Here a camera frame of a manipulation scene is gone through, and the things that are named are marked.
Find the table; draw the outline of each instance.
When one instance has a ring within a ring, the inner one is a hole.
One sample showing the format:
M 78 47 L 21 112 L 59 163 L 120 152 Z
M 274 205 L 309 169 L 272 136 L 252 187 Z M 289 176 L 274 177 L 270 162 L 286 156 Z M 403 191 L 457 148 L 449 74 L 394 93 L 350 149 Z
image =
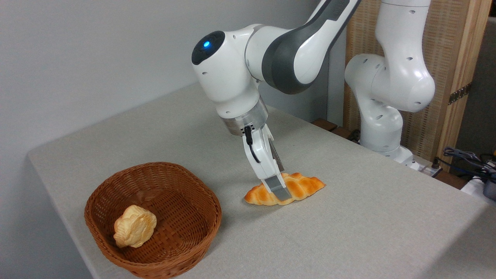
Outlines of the table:
M 115 172 L 178 163 L 219 198 L 205 258 L 179 278 L 496 278 L 496 209 L 427 175 L 269 108 L 287 172 L 326 187 L 287 206 L 254 206 L 260 183 L 240 137 L 193 84 L 29 152 L 92 276 L 135 278 L 98 249 L 83 209 Z

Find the black cable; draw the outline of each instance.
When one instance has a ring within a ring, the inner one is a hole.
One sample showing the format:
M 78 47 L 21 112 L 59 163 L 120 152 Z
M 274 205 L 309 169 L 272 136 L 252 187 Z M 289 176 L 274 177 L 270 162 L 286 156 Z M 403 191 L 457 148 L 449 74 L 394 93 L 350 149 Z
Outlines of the black cable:
M 479 177 L 482 177 L 482 178 L 486 178 L 486 179 L 489 179 L 493 182 L 495 182 L 495 179 L 491 176 L 491 175 L 487 175 L 485 173 L 482 173 L 482 172 L 475 172 L 475 171 L 470 171 L 470 170 L 466 170 L 466 169 L 462 169 L 462 168 L 459 168 L 455 165 L 452 165 L 446 161 L 444 161 L 443 159 L 439 158 L 439 157 L 435 157 L 437 160 L 441 161 L 443 164 L 447 165 L 447 166 L 450 166 L 458 171 L 461 171 L 461 172 L 464 172 L 464 173 L 467 173 L 467 174 L 471 174 L 473 176 L 479 176 Z

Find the white robotic arm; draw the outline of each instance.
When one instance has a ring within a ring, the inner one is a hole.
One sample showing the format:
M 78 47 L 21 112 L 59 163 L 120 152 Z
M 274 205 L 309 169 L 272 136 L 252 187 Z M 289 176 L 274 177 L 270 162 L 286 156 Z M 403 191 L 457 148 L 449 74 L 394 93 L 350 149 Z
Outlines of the white robotic arm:
M 384 57 L 357 55 L 345 70 L 360 108 L 360 144 L 413 168 L 411 151 L 400 146 L 403 119 L 398 109 L 418 112 L 434 96 L 434 80 L 422 54 L 430 2 L 382 0 L 375 35 Z
M 310 87 L 360 0 L 322 0 L 301 27 L 287 30 L 260 24 L 202 38 L 191 55 L 194 71 L 230 133 L 243 137 L 257 177 L 281 201 L 291 197 L 282 164 L 265 124 L 268 113 L 258 85 L 296 94 Z

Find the bread roll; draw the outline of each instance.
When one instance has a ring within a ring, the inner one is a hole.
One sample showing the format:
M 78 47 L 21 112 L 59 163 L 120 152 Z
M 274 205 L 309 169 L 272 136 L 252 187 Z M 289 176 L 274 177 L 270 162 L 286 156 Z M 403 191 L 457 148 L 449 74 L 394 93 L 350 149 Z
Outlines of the bread roll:
M 129 206 L 114 223 L 114 239 L 119 248 L 138 248 L 153 235 L 157 217 L 139 206 Z
M 292 175 L 281 173 L 281 175 L 292 198 L 285 201 L 280 201 L 274 193 L 269 193 L 263 183 L 261 183 L 248 191 L 245 196 L 245 201 L 249 204 L 258 206 L 284 206 L 292 203 L 293 201 L 303 200 L 304 198 L 315 194 L 315 192 L 325 186 L 325 184 L 318 178 L 306 177 L 299 172 L 293 173 Z

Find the wicker basket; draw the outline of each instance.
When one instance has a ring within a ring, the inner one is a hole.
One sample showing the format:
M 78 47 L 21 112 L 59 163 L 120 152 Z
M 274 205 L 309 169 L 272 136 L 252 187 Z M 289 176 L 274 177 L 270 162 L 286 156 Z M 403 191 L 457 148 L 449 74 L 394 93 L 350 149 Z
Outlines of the wicker basket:
M 130 205 L 157 216 L 157 226 L 139 248 L 118 248 L 114 222 Z M 205 255 L 221 220 L 214 193 L 184 167 L 152 162 L 122 170 L 88 199 L 84 219 L 98 247 L 112 263 L 142 278 L 171 278 L 193 268 Z

